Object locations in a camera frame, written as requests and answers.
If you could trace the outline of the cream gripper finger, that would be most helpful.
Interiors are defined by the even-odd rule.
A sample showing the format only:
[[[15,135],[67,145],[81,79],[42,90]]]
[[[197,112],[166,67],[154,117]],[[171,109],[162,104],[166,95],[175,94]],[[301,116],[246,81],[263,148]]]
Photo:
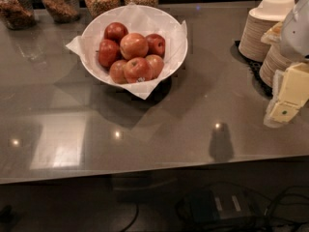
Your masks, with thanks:
[[[293,63],[283,72],[276,71],[264,124],[270,128],[289,124],[308,101],[308,63]]]
[[[283,23],[277,22],[269,28],[261,37],[261,42],[264,44],[279,44],[281,42],[281,29]]]

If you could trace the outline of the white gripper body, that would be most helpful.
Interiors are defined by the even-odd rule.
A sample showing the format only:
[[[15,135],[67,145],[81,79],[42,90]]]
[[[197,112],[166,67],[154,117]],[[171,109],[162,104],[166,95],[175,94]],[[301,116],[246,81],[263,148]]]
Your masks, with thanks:
[[[309,61],[309,0],[298,0],[283,21],[280,53],[295,62]]]

